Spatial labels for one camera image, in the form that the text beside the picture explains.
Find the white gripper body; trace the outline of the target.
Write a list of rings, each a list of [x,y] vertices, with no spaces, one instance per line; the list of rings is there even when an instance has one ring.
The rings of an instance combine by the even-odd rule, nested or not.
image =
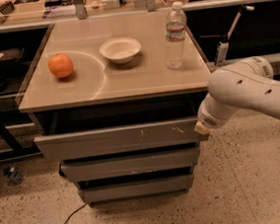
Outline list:
[[[203,126],[210,129],[220,128],[228,120],[224,106],[213,99],[203,100],[197,114]]]

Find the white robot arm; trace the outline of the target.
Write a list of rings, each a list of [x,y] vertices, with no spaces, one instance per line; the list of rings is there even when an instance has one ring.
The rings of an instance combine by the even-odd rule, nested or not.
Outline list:
[[[238,109],[261,112],[280,120],[280,81],[274,80],[273,74],[271,64],[261,56],[213,71],[194,130],[203,135],[213,128],[221,128]]]

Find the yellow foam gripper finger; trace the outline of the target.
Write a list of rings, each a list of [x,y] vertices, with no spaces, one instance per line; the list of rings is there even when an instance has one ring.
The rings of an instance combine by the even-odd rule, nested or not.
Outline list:
[[[210,129],[204,126],[204,124],[199,120],[196,121],[194,130],[201,135],[208,135],[210,133]]]

